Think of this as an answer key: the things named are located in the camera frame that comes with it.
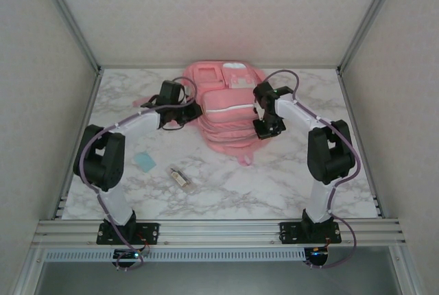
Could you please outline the pink student backpack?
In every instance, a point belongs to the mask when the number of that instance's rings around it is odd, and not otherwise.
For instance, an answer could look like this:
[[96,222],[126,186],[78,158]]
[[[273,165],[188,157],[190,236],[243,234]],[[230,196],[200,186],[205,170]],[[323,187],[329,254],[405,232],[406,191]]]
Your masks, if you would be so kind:
[[[201,116],[189,123],[197,126],[212,150],[249,166],[254,152],[263,147],[253,125],[258,117],[253,90],[264,81],[264,72],[243,62],[201,61],[189,65],[181,77],[195,82],[195,100],[202,108]],[[141,107],[149,98],[138,99],[133,105]],[[170,124],[173,130],[184,127],[175,121]]]

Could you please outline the light blue eraser pad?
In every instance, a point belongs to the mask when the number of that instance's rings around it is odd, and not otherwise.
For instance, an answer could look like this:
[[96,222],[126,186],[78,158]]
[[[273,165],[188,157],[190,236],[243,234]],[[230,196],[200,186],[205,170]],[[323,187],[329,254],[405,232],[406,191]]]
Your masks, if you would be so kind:
[[145,173],[156,167],[156,162],[147,152],[139,152],[133,159],[135,164]]

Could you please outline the right controller board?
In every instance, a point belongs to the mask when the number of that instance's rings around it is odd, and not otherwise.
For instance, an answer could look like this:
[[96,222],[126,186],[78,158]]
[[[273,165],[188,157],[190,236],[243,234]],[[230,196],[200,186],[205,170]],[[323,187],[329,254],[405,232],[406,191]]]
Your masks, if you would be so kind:
[[327,247],[305,248],[305,263],[308,266],[323,266],[329,257]]

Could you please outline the controller board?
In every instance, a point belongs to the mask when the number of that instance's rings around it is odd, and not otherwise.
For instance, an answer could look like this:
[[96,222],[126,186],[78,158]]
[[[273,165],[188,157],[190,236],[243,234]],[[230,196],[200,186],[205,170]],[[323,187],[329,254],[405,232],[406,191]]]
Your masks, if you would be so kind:
[[327,247],[305,248],[305,263],[308,266],[323,266],[329,257]]
[[134,263],[140,262],[142,260],[142,255],[139,250],[115,249],[112,254],[112,260]]

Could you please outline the grey lower panel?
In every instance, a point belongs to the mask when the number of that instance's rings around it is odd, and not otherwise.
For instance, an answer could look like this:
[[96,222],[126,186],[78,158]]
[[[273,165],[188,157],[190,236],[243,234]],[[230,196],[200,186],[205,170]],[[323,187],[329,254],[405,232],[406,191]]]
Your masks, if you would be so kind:
[[47,263],[36,295],[402,295],[387,270],[310,270],[298,262]]

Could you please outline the left controller board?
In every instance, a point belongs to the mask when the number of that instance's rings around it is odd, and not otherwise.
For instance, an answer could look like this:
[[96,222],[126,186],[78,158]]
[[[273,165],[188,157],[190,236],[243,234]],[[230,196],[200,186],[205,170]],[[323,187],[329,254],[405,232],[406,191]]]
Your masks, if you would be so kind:
[[140,262],[142,260],[142,255],[139,250],[115,249],[112,254],[112,260],[134,263]]

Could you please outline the aluminium table side rail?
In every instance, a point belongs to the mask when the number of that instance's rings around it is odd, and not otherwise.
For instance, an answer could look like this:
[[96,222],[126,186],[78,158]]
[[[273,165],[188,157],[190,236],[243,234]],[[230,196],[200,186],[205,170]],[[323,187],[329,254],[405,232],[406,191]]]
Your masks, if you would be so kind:
[[78,131],[75,133],[75,138],[74,138],[75,141],[73,143],[73,148],[69,151],[69,159],[67,161],[67,166],[65,167],[65,171],[62,177],[62,182],[60,184],[60,190],[53,203],[53,209],[51,214],[49,215],[49,220],[55,220],[57,218],[58,211],[60,210],[61,202],[65,197],[68,196],[69,188],[71,186],[71,181],[73,179],[73,165],[75,162],[76,154],[78,153],[78,148],[80,146],[84,129],[85,127],[87,127],[89,123],[93,111],[93,107],[95,105],[95,100],[97,98],[97,94],[100,88],[100,84],[102,82],[103,74],[104,74],[104,70],[99,69],[93,81],[91,92],[86,102],[85,111],[80,120]]
[[361,138],[361,135],[360,135],[360,132],[359,132],[359,127],[358,127],[358,124],[357,124],[357,120],[355,118],[353,106],[351,104],[351,100],[349,98],[348,91],[346,89],[346,85],[344,83],[344,79],[343,79],[340,71],[337,71],[337,79],[338,79],[338,82],[339,82],[339,85],[340,85],[340,88],[341,88],[341,91],[342,91],[342,94],[343,94],[343,98],[344,98],[344,101],[345,101],[345,104],[346,104],[346,108],[347,108],[347,111],[348,111],[349,118],[350,118],[351,123],[352,123],[353,132],[355,133],[356,143],[357,143],[357,146],[359,148],[359,154],[361,156],[362,165],[363,165],[363,168],[364,168],[364,171],[365,171],[365,175],[366,175],[366,178],[367,178],[370,190],[371,190],[372,199],[374,201],[375,208],[377,210],[378,218],[384,218],[385,215],[383,214],[383,210],[382,210],[382,207],[381,207],[380,199],[379,199],[379,196],[378,196],[378,193],[377,193],[377,188],[375,186],[375,180],[374,180],[374,178],[373,178],[373,176],[371,174],[370,165],[368,163],[368,159],[367,159],[367,156],[366,156],[366,151],[365,151],[365,148],[364,148],[364,143],[362,141],[362,138]]

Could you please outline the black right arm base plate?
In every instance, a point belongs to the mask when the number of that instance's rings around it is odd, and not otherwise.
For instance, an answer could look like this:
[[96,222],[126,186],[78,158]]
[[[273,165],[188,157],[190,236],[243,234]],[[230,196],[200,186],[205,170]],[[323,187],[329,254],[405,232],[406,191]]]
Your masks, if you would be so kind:
[[282,244],[340,244],[342,242],[337,222],[325,223],[281,222],[279,239]]

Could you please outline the aluminium mounting rail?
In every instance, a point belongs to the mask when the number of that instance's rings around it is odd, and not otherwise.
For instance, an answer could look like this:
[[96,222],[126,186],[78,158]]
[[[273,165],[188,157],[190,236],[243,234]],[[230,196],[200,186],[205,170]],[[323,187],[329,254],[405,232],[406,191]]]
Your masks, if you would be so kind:
[[[280,220],[158,220],[158,248],[269,248],[280,247]],[[397,219],[349,219],[354,230],[340,224],[342,242],[332,247],[404,246]],[[96,248],[99,220],[43,220],[31,246]]]

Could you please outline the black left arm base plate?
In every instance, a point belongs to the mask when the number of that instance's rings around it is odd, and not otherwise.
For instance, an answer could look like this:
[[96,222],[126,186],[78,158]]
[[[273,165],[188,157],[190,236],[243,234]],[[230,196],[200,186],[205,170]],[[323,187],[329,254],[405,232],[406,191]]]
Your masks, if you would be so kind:
[[[158,241],[160,224],[158,223],[136,223],[127,226],[117,226],[118,231],[131,245],[156,245]],[[104,221],[99,225],[96,243],[98,245],[123,245],[113,226]]]

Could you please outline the aluminium frame post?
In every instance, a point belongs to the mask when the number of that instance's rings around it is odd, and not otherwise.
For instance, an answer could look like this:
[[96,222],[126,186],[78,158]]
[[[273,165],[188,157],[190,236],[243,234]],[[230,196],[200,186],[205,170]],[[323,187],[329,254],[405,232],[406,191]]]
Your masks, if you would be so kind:
[[390,246],[390,256],[402,295],[425,295],[406,246]]
[[371,0],[369,6],[366,8],[366,12],[361,19],[361,22],[356,29],[352,40],[350,41],[340,63],[337,66],[337,74],[340,78],[343,77],[343,73],[347,70],[350,63],[353,61],[356,53],[358,52],[361,44],[366,38],[370,28],[372,27],[375,19],[380,13],[386,0]]
[[47,256],[44,248],[30,248],[12,295],[35,295]]
[[68,31],[73,36],[74,41],[85,57],[86,61],[91,66],[92,70],[99,75],[101,71],[101,66],[99,65],[94,53],[92,52],[90,46],[88,45],[82,30],[80,29],[78,22],[75,20],[75,17],[71,11],[71,8],[68,6],[66,0],[52,0],[55,5],[61,19],[64,21]]

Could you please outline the aluminium lower frame post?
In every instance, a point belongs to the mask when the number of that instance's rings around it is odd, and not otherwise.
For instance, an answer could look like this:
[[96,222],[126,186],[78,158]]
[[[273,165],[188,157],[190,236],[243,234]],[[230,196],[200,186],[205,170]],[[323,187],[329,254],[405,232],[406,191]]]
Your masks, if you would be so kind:
[[425,295],[406,246],[390,246],[390,256],[402,295]]
[[44,248],[30,248],[12,295],[35,295],[47,256]]

